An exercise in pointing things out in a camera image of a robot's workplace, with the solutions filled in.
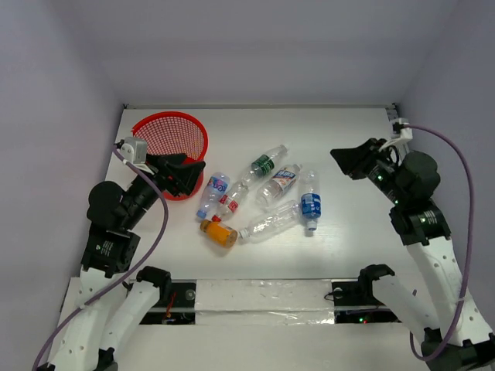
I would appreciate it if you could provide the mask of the red label clear bottle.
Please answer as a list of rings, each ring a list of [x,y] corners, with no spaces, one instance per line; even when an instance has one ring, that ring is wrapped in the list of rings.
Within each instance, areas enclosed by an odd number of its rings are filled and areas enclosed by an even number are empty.
[[[242,182],[235,182],[219,200],[217,211],[212,217],[212,221],[220,222],[230,219],[245,200],[249,193],[249,188]]]

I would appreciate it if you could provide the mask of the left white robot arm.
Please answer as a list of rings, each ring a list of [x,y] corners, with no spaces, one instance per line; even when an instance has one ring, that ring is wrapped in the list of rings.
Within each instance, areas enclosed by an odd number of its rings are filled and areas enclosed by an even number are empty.
[[[56,328],[65,332],[60,347],[45,364],[36,360],[35,370],[118,369],[142,319],[170,299],[171,274],[146,266],[146,256],[132,261],[140,242],[133,229],[155,202],[166,203],[164,192],[190,195],[206,164],[183,153],[123,162],[136,174],[128,188],[103,181],[90,191],[76,308]]]

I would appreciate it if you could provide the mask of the orange blue label bottle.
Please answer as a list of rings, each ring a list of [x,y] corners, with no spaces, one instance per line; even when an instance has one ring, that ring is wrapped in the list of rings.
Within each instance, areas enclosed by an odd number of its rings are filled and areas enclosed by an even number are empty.
[[[282,166],[256,193],[255,202],[266,209],[294,186],[302,170],[301,164]]]

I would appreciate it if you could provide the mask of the dark blue label bottle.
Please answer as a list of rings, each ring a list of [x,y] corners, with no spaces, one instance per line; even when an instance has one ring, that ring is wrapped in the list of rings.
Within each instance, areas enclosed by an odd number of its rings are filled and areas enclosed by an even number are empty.
[[[321,217],[320,177],[314,169],[306,169],[300,178],[300,208],[306,230],[316,231]]]

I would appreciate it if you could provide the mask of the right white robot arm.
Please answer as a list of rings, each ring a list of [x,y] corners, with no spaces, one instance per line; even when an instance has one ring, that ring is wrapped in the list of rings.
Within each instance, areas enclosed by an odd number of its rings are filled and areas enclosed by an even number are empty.
[[[360,271],[357,297],[378,300],[404,324],[415,354],[430,370],[475,370],[494,364],[494,331],[484,320],[468,289],[466,270],[457,263],[451,231],[432,194],[440,183],[436,161],[413,151],[401,162],[397,149],[384,139],[371,138],[355,148],[330,154],[344,175],[369,179],[393,204],[391,224],[414,260],[432,300],[425,305],[405,288],[385,264]]]

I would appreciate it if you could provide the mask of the green label clear bottle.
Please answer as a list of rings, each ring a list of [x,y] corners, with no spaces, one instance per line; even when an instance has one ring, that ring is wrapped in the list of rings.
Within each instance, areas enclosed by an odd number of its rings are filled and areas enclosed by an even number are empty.
[[[256,182],[269,175],[281,160],[287,155],[288,147],[279,145],[264,151],[242,172],[240,181],[244,186],[251,187]]]

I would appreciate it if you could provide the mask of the light blue label bottle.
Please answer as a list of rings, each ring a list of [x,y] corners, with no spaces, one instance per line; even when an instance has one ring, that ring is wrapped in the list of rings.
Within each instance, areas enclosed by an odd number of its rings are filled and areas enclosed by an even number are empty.
[[[216,209],[220,198],[225,194],[230,185],[230,177],[222,172],[213,173],[208,180],[200,198],[200,206],[196,211],[196,217],[206,219],[207,215]]]

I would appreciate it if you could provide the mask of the clear unlabelled plastic bottle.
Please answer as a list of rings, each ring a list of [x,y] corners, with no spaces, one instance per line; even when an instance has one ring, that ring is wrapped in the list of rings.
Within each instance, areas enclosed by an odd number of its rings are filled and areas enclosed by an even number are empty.
[[[300,223],[300,207],[290,200],[256,216],[238,230],[241,243],[259,243],[275,237]]]

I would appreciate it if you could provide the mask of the orange juice bottle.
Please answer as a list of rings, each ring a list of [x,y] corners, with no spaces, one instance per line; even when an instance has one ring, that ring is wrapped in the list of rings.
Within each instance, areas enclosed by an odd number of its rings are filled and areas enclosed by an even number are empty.
[[[231,248],[237,241],[236,230],[212,220],[203,220],[200,230],[204,232],[210,240],[225,248]]]

